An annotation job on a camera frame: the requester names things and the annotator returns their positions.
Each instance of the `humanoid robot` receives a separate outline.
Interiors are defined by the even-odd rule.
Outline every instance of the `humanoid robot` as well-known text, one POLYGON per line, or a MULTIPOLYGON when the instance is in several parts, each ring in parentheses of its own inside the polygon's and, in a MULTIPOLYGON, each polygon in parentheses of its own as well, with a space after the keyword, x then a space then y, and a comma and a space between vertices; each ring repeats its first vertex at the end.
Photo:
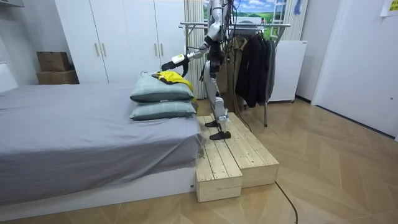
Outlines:
POLYGON ((210 99, 211 109, 215 120, 206 123, 206 127, 217 127, 219 132, 210 136, 211 140, 228 139, 231 133, 226 130, 225 122, 229 121, 228 111, 224 107, 224 100, 220 97, 217 87, 216 72, 219 72, 223 63, 224 54, 221 51, 221 44, 228 35, 228 26, 231 22, 233 0, 211 0, 208 5, 208 33, 199 48, 186 55, 177 55, 171 62, 162 65, 162 70, 169 70, 179 66, 184 67, 187 72, 188 63, 191 60, 202 58, 209 50, 209 55, 203 69, 203 81, 205 90, 210 99))

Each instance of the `gray bed sheet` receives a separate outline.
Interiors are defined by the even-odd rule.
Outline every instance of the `gray bed sheet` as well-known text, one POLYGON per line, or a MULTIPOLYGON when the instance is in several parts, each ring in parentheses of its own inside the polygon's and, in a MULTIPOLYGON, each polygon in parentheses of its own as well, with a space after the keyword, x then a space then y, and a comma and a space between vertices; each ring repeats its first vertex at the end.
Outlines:
POLYGON ((0 93, 0 205, 194 166, 196 117, 133 121, 131 84, 22 86, 0 93))

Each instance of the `yellow cloth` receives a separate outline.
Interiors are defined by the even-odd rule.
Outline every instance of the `yellow cloth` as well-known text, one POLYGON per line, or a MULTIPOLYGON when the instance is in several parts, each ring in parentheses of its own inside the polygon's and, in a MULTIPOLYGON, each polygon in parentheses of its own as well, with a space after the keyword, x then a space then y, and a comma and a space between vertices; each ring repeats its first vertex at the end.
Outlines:
POLYGON ((190 81, 185 80, 184 78, 182 78, 182 76, 180 74, 178 74, 177 72, 175 72, 175 71, 163 71, 163 72, 158 72, 157 74, 159 75, 158 79, 160 81, 163 81, 166 84, 184 83, 193 92, 192 83, 190 81))

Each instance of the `robot leg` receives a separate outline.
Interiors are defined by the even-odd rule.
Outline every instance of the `robot leg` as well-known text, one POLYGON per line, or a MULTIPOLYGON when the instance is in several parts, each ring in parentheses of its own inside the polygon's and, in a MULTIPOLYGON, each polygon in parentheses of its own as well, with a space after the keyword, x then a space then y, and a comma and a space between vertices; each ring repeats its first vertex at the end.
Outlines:
POLYGON ((208 60, 204 70, 204 82, 207 97, 210 99, 210 106, 213 110, 215 121, 206 123, 206 127, 217 127, 220 129, 219 133, 210 136, 211 140, 229 139, 231 133, 226 131, 225 122, 229 121, 228 111, 224 107, 224 100, 220 97, 218 91, 216 74, 210 73, 210 61, 208 60))

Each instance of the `wooden floor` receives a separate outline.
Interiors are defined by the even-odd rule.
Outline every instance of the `wooden floor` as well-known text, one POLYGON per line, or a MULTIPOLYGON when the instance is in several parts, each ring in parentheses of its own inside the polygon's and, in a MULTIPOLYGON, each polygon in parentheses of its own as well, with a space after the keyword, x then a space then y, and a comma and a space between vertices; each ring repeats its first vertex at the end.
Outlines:
MULTIPOLYGON (((208 115, 200 102, 199 116, 208 115)), ((279 161, 277 182, 298 210, 299 224, 398 223, 398 142, 300 100, 242 117, 279 161)), ((275 185, 198 203, 195 193, 28 218, 7 223, 294 223, 275 185)))

